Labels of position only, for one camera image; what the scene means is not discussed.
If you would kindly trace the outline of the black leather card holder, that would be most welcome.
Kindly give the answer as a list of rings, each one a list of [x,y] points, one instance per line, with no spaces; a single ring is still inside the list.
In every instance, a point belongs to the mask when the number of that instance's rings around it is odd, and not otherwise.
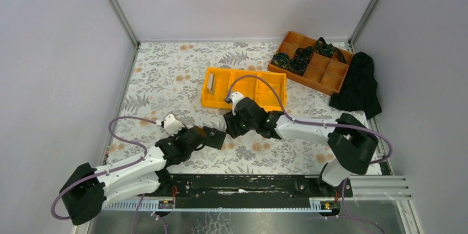
[[[221,150],[226,137],[226,132],[218,130],[214,127],[203,127],[203,131],[206,133],[206,138],[203,142],[204,146],[208,146],[217,150]]]

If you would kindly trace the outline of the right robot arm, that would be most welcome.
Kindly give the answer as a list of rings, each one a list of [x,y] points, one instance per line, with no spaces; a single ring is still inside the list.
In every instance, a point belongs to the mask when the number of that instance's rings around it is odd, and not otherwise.
[[[254,100],[234,93],[226,98],[232,105],[224,114],[226,132],[232,138],[253,130],[265,139],[303,140],[327,145],[334,159],[325,164],[319,180],[332,187],[351,175],[365,175],[378,139],[354,116],[343,113],[335,121],[294,119],[282,111],[266,112]]]

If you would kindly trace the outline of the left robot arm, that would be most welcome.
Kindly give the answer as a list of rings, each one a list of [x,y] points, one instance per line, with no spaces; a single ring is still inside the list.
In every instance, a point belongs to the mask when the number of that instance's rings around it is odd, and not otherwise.
[[[64,219],[78,226],[110,204],[155,192],[169,180],[167,167],[188,160],[206,138],[202,128],[184,127],[175,135],[158,140],[142,155],[104,166],[78,166],[59,191],[68,213]]]

